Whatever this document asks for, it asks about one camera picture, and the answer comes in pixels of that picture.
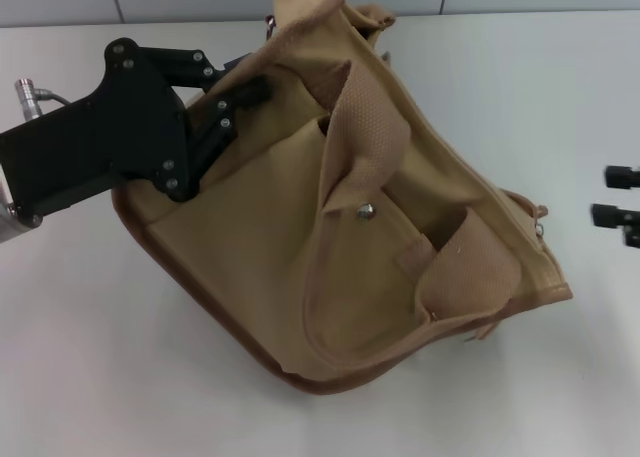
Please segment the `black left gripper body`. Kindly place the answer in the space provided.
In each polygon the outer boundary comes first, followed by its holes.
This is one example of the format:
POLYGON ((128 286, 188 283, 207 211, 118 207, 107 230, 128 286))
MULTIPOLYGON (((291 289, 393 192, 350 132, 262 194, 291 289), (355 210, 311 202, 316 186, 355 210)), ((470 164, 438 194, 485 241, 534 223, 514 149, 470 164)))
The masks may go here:
POLYGON ((27 225, 130 180, 148 180, 172 199, 191 192, 177 94, 131 39, 112 42, 104 59, 89 96, 1 135, 12 206, 27 225))

